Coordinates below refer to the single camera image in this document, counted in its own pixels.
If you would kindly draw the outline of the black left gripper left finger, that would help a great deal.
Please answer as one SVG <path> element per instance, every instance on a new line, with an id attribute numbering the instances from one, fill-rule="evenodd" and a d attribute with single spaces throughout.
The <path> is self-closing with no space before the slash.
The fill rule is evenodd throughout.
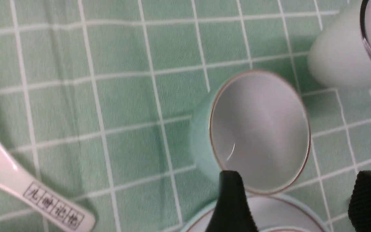
<path id="1" fill-rule="evenodd" d="M 206 232 L 257 232 L 243 179 L 233 170 L 219 174 L 219 195 Z"/>

